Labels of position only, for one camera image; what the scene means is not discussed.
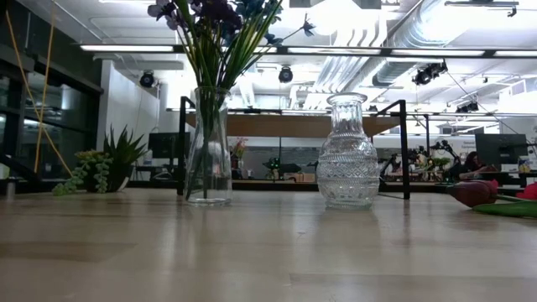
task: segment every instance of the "metal bar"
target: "metal bar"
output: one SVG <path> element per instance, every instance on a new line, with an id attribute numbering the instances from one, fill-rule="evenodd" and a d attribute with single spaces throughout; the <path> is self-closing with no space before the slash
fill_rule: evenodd
<path id="1" fill-rule="evenodd" d="M 396 107 L 397 105 L 400 105 L 401 102 L 404 102 L 404 101 L 403 100 L 398 100 L 396 102 L 393 102 L 388 107 L 386 107 L 383 110 L 373 114 L 373 116 L 378 117 L 379 115 L 386 115 L 386 114 L 388 114 L 388 110 L 392 109 L 393 107 Z"/>
<path id="2" fill-rule="evenodd" d="M 184 54 L 182 45 L 174 44 L 81 44 L 84 51 L 103 54 Z M 347 56 L 379 58 L 424 58 L 424 59 L 537 59 L 535 49 L 458 49 L 458 48 L 390 48 L 390 47 L 346 47 L 346 46 L 285 46 L 276 51 L 256 55 L 307 55 Z"/>
<path id="3" fill-rule="evenodd" d="M 424 117 L 425 117 L 425 135 L 426 135 L 426 138 L 427 138 L 427 154 L 430 155 L 429 116 L 427 114 L 425 114 Z"/>
<path id="4" fill-rule="evenodd" d="M 179 112 L 179 155 L 177 159 L 177 195 L 183 195 L 185 188 L 185 127 L 186 127 L 186 103 L 189 98 L 181 97 L 181 109 Z"/>
<path id="5" fill-rule="evenodd" d="M 396 101 L 399 104 L 399 120 L 401 122 L 401 161 L 403 162 L 403 197 L 410 199 L 410 174 L 409 174 L 409 142 L 406 131 L 406 101 Z"/>

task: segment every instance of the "trailing succulent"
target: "trailing succulent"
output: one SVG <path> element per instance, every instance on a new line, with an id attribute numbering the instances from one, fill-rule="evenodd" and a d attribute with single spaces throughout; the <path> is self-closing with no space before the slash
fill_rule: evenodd
<path id="1" fill-rule="evenodd" d="M 64 184 L 58 184 L 52 190 L 52 194 L 62 196 L 75 193 L 77 187 L 84 184 L 84 179 L 93 170 L 95 174 L 92 177 L 96 180 L 97 193 L 106 193 L 108 189 L 107 177 L 110 174 L 110 164 L 113 162 L 109 154 L 85 151 L 79 152 L 75 156 L 79 159 L 79 165 L 73 170 L 73 176 Z"/>

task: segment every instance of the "ceiling light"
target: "ceiling light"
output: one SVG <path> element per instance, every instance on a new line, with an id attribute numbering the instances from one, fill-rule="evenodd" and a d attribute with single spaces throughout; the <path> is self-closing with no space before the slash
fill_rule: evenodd
<path id="1" fill-rule="evenodd" d="M 282 110 L 284 114 L 327 114 L 327 110 Z"/>
<path id="2" fill-rule="evenodd" d="M 99 0 L 100 3 L 120 3 L 120 4 L 155 4 L 154 0 Z"/>
<path id="3" fill-rule="evenodd" d="M 511 57 L 511 56 L 521 56 L 521 57 L 537 57 L 537 50 L 498 50 L 494 56 L 498 57 Z"/>
<path id="4" fill-rule="evenodd" d="M 415 56 L 481 56 L 485 53 L 484 50 L 463 50 L 463 49 L 394 49 L 391 55 L 415 55 Z"/>
<path id="5" fill-rule="evenodd" d="M 487 8 L 511 8 L 513 6 L 519 5 L 517 1 L 476 1 L 476 0 L 466 0 L 466 1 L 446 1 L 444 5 L 446 6 L 455 6 L 455 7 L 487 7 Z"/>
<path id="6" fill-rule="evenodd" d="M 325 55 L 380 55 L 380 49 L 353 49 L 336 47 L 297 47 L 289 48 L 290 54 L 325 54 Z"/>
<path id="7" fill-rule="evenodd" d="M 93 52 L 174 52 L 171 45 L 117 45 L 117 44 L 95 44 L 81 45 L 84 51 Z"/>
<path id="8" fill-rule="evenodd" d="M 380 4 L 381 9 L 386 12 L 393 12 L 399 10 L 399 8 L 401 7 L 401 3 L 399 3 L 399 0 L 382 0 Z"/>

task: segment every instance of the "person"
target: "person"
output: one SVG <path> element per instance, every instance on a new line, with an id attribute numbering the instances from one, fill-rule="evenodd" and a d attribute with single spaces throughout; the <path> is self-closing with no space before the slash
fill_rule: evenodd
<path id="1" fill-rule="evenodd" d="M 469 180 L 476 178 L 479 173 L 485 172 L 488 167 L 479 160 L 479 154 L 476 151 L 470 152 L 467 156 L 467 160 L 459 171 L 459 178 L 461 180 Z"/>

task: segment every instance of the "yellow cord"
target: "yellow cord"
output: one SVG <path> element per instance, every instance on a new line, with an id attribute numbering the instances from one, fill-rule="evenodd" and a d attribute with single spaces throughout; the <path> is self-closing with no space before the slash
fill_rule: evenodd
<path id="1" fill-rule="evenodd" d="M 39 134 L 37 136 L 37 148 L 35 149 L 35 164 L 34 172 L 37 173 L 37 168 L 39 167 L 39 151 L 41 150 L 41 136 L 43 133 L 43 111 L 44 111 L 44 102 L 47 95 L 47 87 L 49 82 L 49 66 L 50 66 L 50 53 L 52 52 L 52 38 L 54 37 L 54 26 L 55 26 L 55 2 L 52 2 L 52 9 L 50 9 L 50 35 L 49 35 L 49 49 L 47 53 L 47 65 L 44 68 L 44 86 L 43 86 L 43 99 L 41 100 L 41 112 L 39 113 Z"/>
<path id="2" fill-rule="evenodd" d="M 34 97 L 32 96 L 32 91 L 30 90 L 30 87 L 28 85 L 28 80 L 26 79 L 26 74 L 24 73 L 23 63 L 22 63 L 22 61 L 20 59 L 20 54 L 18 53 L 17 41 L 15 41 L 15 34 L 13 33 L 13 25 L 11 24 L 11 18 L 9 17 L 9 12 L 8 11 L 6 11 L 6 21 L 8 22 L 9 33 L 11 34 L 11 41 L 13 43 L 13 48 L 15 49 L 15 55 L 17 56 L 18 68 L 20 69 L 21 75 L 23 77 L 24 86 L 26 87 L 26 92 L 28 93 L 28 96 L 30 97 L 30 101 L 32 101 L 32 105 L 34 106 L 34 112 L 35 112 L 35 114 L 37 115 L 37 117 L 39 119 L 39 123 L 42 123 L 43 119 L 39 115 L 37 107 L 35 106 L 35 100 L 34 100 Z M 49 132 L 47 131 L 46 128 L 43 128 L 43 132 L 44 132 L 44 135 L 49 140 L 50 146 L 56 152 L 56 155 L 58 155 L 58 158 L 60 159 L 62 165 L 64 166 L 64 169 L 72 177 L 73 173 L 70 171 L 70 169 L 67 166 L 67 164 L 65 163 L 64 159 L 61 157 L 60 152 L 55 147 L 54 142 L 52 141 L 52 138 L 49 135 Z"/>

